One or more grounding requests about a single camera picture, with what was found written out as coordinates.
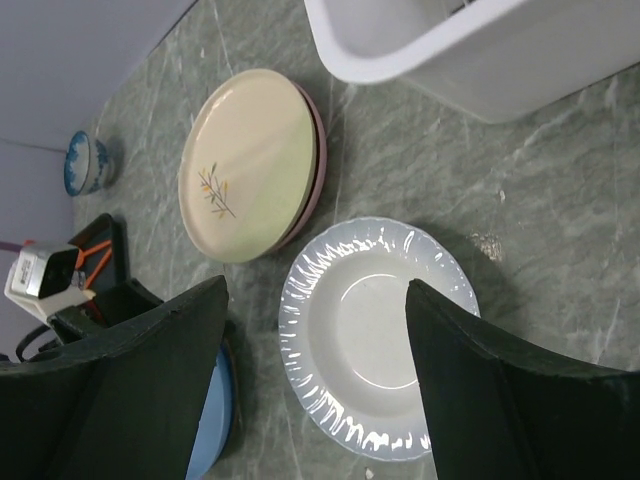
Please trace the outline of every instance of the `green marble countertop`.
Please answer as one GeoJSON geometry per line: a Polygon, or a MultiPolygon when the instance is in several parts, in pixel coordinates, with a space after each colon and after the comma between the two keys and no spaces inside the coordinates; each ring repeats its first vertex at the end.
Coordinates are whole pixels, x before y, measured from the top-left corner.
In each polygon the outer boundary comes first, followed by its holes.
{"type": "Polygon", "coordinates": [[[431,479],[431,456],[383,464],[324,435],[280,359],[281,286],[302,247],[361,215],[422,227],[457,258],[483,318],[574,358],[640,367],[640,70],[520,121],[480,124],[395,81],[360,87],[322,66],[300,0],[200,0],[106,104],[92,129],[124,158],[117,183],[75,202],[128,223],[132,273],[168,299],[224,272],[241,340],[239,435],[217,479],[431,479]],[[266,67],[302,85],[328,131],[319,206],[283,250],[225,266],[189,241],[177,172],[201,105],[232,74],[266,67]]]}

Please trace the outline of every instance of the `white soup plate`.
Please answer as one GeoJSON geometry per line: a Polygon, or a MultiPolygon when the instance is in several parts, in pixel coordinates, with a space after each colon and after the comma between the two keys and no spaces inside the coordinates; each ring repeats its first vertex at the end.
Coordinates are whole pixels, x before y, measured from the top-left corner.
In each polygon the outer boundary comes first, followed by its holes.
{"type": "Polygon", "coordinates": [[[357,218],[320,234],[282,291],[280,349],[300,403],[335,441],[377,460],[431,450],[405,317],[415,278],[478,315],[451,254],[387,218],[357,218]]]}

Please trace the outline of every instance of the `stacked plates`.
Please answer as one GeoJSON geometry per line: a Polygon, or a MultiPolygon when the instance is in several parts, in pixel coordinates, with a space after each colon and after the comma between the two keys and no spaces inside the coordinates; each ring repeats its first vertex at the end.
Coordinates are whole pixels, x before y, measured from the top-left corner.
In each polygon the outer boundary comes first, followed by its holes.
{"type": "Polygon", "coordinates": [[[308,95],[270,70],[248,70],[207,100],[182,155],[179,198],[194,245],[225,263],[274,251],[313,211],[326,169],[308,95]]]}

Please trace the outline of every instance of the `blue and white bowl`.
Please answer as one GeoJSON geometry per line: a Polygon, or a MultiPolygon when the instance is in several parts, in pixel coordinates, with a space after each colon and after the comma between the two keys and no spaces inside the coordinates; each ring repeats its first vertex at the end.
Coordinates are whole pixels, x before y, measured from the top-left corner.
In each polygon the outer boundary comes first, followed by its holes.
{"type": "Polygon", "coordinates": [[[102,142],[87,132],[76,132],[69,143],[64,164],[67,193],[75,197],[96,192],[109,184],[114,170],[102,142]]]}

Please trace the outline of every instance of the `white sink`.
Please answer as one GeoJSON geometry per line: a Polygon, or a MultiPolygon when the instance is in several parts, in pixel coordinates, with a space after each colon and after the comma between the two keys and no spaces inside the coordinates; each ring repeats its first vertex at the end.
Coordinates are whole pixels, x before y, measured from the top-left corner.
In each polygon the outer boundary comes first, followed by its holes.
{"type": "Polygon", "coordinates": [[[640,0],[305,0],[340,80],[401,77],[490,123],[640,61],[640,0]]]}

